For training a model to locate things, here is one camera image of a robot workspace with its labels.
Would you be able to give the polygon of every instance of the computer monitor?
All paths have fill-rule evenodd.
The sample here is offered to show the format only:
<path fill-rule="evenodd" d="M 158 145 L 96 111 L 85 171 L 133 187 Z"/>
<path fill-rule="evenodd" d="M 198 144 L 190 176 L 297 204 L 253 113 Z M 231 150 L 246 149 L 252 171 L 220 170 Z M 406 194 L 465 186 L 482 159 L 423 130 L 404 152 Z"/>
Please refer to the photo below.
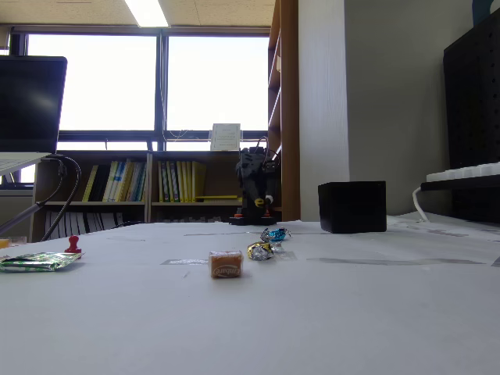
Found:
<path fill-rule="evenodd" d="M 0 152 L 57 149 L 67 60 L 0 56 Z"/>

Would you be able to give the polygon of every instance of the blue foil candy wrapper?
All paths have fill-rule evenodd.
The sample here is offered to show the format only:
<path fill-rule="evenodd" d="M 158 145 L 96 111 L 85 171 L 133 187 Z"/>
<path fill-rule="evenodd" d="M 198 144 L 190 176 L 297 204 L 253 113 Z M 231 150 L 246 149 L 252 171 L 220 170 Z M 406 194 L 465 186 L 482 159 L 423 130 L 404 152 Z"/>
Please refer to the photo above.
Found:
<path fill-rule="evenodd" d="M 287 237 L 287 234 L 291 237 L 290 231 L 286 228 L 276 230 L 266 228 L 260 235 L 260 239 L 264 242 L 282 242 Z"/>

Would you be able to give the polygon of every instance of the keyboard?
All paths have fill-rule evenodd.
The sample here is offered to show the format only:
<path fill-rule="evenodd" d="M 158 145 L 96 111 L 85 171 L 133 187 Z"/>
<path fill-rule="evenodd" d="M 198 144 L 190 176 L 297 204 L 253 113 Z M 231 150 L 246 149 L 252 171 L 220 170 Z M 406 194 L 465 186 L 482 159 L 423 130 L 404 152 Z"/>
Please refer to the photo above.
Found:
<path fill-rule="evenodd" d="M 500 162 L 496 162 L 494 164 L 482 164 L 480 166 L 470 166 L 457 170 L 446 170 L 445 172 L 429 174 L 427 176 L 427 182 L 494 176 L 496 174 L 500 174 Z"/>

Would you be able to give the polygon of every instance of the caramel candy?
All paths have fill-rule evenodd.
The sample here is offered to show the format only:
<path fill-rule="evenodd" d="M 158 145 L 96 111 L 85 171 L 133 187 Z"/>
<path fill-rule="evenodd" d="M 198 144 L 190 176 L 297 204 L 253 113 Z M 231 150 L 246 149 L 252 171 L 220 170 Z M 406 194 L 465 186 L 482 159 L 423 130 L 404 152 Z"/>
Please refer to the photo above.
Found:
<path fill-rule="evenodd" d="M 238 277 L 241 275 L 241 252 L 210 252 L 209 268 L 212 277 Z"/>

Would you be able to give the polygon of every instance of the red game piece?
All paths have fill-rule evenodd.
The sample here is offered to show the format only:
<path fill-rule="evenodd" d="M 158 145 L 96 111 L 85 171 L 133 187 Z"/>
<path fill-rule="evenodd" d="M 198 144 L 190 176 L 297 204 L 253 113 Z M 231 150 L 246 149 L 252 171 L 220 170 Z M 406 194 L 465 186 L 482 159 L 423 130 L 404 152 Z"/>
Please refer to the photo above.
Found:
<path fill-rule="evenodd" d="M 77 242 L 79 240 L 78 236 L 71 236 L 69 240 L 70 246 L 65 250 L 65 252 L 69 252 L 71 254 L 81 254 L 81 248 L 77 246 Z"/>

